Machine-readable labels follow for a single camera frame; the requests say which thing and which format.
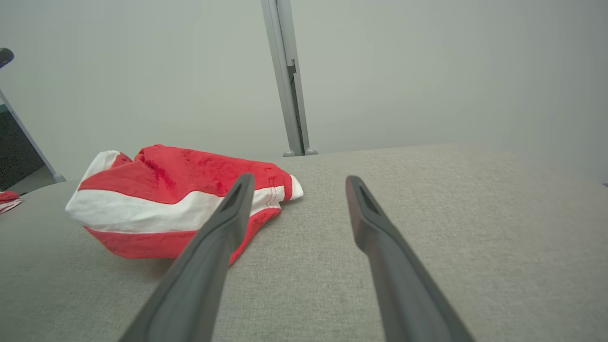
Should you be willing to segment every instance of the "gray table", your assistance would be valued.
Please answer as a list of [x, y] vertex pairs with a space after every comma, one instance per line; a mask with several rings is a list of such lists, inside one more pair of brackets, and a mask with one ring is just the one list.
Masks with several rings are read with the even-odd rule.
[[[215, 341], [381, 341], [344, 179], [361, 176], [479, 341], [608, 339], [608, 188], [454, 146], [273, 161], [305, 196], [229, 270]], [[63, 211], [0, 215], [0, 340], [116, 341], [170, 260], [112, 255]]]

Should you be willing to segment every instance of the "white wall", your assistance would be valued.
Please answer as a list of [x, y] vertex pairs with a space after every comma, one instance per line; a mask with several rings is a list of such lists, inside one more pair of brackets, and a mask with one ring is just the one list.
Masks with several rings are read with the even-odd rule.
[[0, 89], [67, 179], [102, 150], [289, 149], [259, 2], [4, 0], [0, 46]]
[[471, 142], [608, 183], [608, 2], [291, 3], [320, 153]]

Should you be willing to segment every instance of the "white stripe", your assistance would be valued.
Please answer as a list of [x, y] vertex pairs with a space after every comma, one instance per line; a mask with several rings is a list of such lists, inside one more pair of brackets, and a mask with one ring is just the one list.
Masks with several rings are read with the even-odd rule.
[[100, 173], [101, 171], [109, 170], [110, 167], [112, 167], [112, 164], [114, 164], [116, 157], [118, 157], [119, 155], [120, 152], [114, 150], [99, 152], [95, 159], [93, 159], [93, 161], [91, 162], [91, 165], [89, 165], [89, 168], [86, 169], [85, 175], [82, 176], [82, 179], [78, 183], [76, 190], [74, 190], [74, 194], [68, 201], [67, 206], [69, 206], [70, 203], [76, 201], [76, 194], [78, 194], [78, 189], [80, 189], [80, 185], [82, 184], [82, 182], [85, 181], [85, 179], [95, 175], [96, 173]]
[[292, 176], [291, 176], [291, 198], [289, 200], [297, 200], [298, 198], [304, 196], [304, 190], [302, 190], [302, 186], [300, 185], [300, 182], [298, 182], [298, 180]]
[[[249, 216], [266, 208], [281, 208], [279, 202], [284, 198], [284, 186], [256, 190]], [[193, 191], [176, 204], [164, 204], [108, 190], [80, 190], [67, 203], [66, 211], [74, 220], [96, 231], [192, 231], [200, 229], [223, 199]]]

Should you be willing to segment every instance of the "red and white cloth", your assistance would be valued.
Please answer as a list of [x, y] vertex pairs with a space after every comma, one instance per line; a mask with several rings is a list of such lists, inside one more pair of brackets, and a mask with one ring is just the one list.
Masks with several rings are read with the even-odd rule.
[[260, 228], [281, 213], [279, 202], [304, 193], [275, 164], [154, 145], [134, 160], [118, 151], [97, 155], [66, 206], [112, 253], [127, 258], [176, 258], [242, 174], [255, 175], [243, 253]]
[[21, 204], [19, 194], [14, 191], [0, 191], [0, 214]]

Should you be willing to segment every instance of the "red towel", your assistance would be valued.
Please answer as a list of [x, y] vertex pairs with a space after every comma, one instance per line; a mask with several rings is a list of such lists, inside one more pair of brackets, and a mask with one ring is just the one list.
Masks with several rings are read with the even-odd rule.
[[243, 253], [260, 228], [281, 213], [279, 202], [303, 195], [300, 183], [267, 162], [154, 145], [132, 161], [101, 152], [66, 211], [112, 253], [127, 258], [176, 258], [244, 173], [255, 175]]
[[19, 194], [14, 191], [0, 191], [0, 214], [3, 214], [21, 204]]

